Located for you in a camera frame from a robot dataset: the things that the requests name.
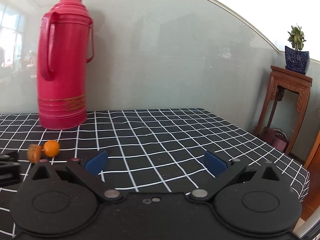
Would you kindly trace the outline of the small orange tangerine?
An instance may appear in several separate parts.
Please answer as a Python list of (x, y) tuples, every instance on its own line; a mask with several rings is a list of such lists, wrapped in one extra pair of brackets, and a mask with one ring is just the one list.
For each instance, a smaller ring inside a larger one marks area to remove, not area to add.
[(49, 140), (43, 145), (43, 152), (47, 157), (53, 158), (59, 154), (60, 144), (55, 140)]

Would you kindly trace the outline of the black white checkered tablecloth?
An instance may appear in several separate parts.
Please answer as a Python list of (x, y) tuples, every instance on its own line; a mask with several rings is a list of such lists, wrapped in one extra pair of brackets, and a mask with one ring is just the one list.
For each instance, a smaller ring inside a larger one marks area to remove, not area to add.
[[(201, 108), (87, 116), (53, 131), (37, 114), (1, 115), (1, 154), (21, 165), (1, 188), (1, 239), (296, 239), (309, 175), (267, 143)], [(29, 162), (49, 140), (59, 154)], [(101, 151), (94, 176), (84, 165)], [(217, 177), (207, 151), (228, 158)]]

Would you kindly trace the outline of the wooden plant stand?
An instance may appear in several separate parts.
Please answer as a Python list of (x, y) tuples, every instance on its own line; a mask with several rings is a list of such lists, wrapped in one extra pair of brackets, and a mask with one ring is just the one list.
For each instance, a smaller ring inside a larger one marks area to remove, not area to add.
[(283, 67), (271, 66), (266, 94), (258, 123), (254, 129), (255, 136), (261, 135), (263, 128), (272, 128), (274, 118), (280, 122), (288, 110), (293, 115), (294, 123), (289, 125), (285, 154), (289, 154), (297, 140), (306, 109), (309, 103), (312, 78)]

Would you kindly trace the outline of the red thermos flask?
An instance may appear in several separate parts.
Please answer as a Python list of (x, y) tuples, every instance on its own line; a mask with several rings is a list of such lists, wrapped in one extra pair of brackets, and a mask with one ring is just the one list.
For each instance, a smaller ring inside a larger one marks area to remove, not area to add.
[(42, 127), (81, 125), (86, 114), (86, 64), (93, 56), (93, 20), (82, 0), (60, 0), (44, 14), (37, 52), (37, 103)]

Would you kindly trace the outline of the blue ceramic plant pot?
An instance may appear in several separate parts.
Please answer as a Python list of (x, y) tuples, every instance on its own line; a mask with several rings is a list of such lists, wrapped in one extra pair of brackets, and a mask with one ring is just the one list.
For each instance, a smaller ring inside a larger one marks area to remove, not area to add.
[(308, 51), (298, 51), (285, 46), (285, 68), (293, 72), (305, 75), (310, 64)]

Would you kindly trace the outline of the green potted plant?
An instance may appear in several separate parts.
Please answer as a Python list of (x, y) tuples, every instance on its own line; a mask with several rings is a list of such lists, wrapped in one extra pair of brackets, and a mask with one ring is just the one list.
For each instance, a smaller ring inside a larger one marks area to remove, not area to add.
[(302, 28), (300, 26), (291, 26), (288, 41), (296, 51), (302, 51), (304, 48), (304, 42), (306, 41)]

